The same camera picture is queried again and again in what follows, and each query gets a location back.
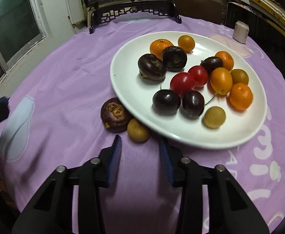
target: red tomato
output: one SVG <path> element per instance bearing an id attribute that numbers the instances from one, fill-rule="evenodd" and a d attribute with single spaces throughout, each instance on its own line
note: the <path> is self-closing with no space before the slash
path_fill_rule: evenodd
<path id="1" fill-rule="evenodd" d="M 192 75 L 187 72 L 180 72 L 172 78 L 170 88 L 183 97 L 187 91 L 193 89 L 194 84 L 195 81 Z"/>
<path id="2" fill-rule="evenodd" d="M 188 73 L 194 78 L 194 87 L 203 87 L 207 83 L 208 74 L 204 67 L 200 65 L 193 66 L 191 69 L 189 69 Z"/>

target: white plate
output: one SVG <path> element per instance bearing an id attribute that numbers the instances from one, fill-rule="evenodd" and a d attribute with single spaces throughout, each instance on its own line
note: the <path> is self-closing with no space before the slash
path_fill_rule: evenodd
<path id="1" fill-rule="evenodd" d="M 249 75 L 249 87 L 253 92 L 253 103 L 244 112 L 231 109 L 226 98 L 215 98 L 209 103 L 197 120 L 185 118 L 180 109 L 174 116 L 157 115 L 152 108 L 152 97 L 160 89 L 160 83 L 144 80 L 139 75 L 138 59 L 149 53 L 151 42 L 168 39 L 174 45 L 182 35 L 190 35 L 195 40 L 195 49 L 187 54 L 188 61 L 184 71 L 199 65 L 201 60 L 214 56 L 218 51 L 229 52 L 234 59 L 234 68 L 240 68 Z M 170 81 L 176 73 L 167 72 L 162 89 L 169 89 Z M 209 149 L 224 149 L 241 145 L 250 140 L 263 124 L 267 100 L 265 90 L 255 71 L 237 53 L 227 46 L 196 34 L 185 32 L 155 32 L 137 37 L 122 46 L 112 59 L 110 78 L 114 91 L 123 105 L 138 120 L 163 136 L 182 143 Z M 199 90 L 207 103 L 212 93 L 207 85 Z M 226 112 L 226 121 L 219 129 L 208 129 L 202 124 L 207 109 L 220 106 Z"/>

